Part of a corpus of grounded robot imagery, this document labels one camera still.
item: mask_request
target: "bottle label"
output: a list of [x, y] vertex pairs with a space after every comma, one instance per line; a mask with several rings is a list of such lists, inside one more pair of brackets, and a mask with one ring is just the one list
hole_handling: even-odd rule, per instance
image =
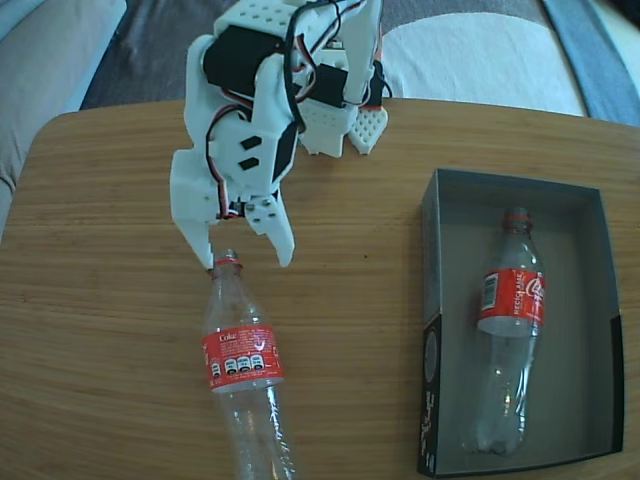
[[505, 268], [484, 277], [480, 320], [517, 317], [544, 324], [544, 276], [541, 273]]
[[212, 390], [283, 376], [271, 327], [252, 325], [212, 333], [202, 339], [202, 349]]

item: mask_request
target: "wood grain surface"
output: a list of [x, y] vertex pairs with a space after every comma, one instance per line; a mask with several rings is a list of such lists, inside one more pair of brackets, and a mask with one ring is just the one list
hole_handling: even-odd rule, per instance
[[[560, 115], [393, 100], [370, 157], [308, 157], [283, 184], [281, 269], [243, 221], [217, 229], [274, 323], [309, 479], [418, 479], [419, 205], [436, 167], [603, 190], [624, 315], [625, 449], [509, 478], [640, 477], [640, 131]], [[182, 104], [85, 111], [35, 141], [0, 247], [0, 478], [227, 479], [204, 378], [209, 281], [171, 223]]]

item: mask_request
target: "coke logo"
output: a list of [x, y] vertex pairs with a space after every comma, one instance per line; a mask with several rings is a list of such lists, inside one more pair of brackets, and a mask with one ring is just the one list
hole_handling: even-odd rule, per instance
[[542, 282], [539, 277], [529, 280], [525, 288], [525, 293], [530, 297], [538, 299], [544, 298], [544, 288], [542, 288]]

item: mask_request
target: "empty plastic bottle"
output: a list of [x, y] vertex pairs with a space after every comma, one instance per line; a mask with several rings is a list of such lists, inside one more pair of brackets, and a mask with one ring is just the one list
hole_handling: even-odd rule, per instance
[[521, 444], [527, 427], [529, 377], [544, 324], [545, 277], [531, 240], [529, 212], [508, 209], [502, 227], [484, 277], [477, 328], [490, 336], [490, 360], [466, 447], [508, 455]]
[[202, 341], [209, 385], [222, 407], [240, 480], [297, 477], [280, 407], [283, 373], [273, 329], [243, 282], [233, 251], [212, 272]]

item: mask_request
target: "open box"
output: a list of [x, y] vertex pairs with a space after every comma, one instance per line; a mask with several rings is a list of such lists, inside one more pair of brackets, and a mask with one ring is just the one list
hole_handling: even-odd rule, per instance
[[[482, 368], [472, 352], [485, 257], [505, 208], [513, 206], [532, 214], [531, 235], [546, 269], [546, 319], [529, 383], [526, 437], [502, 457], [466, 452], [461, 431], [476, 400], [466, 379]], [[599, 190], [436, 170], [423, 223], [419, 472], [434, 478], [512, 472], [622, 450], [622, 329]]]

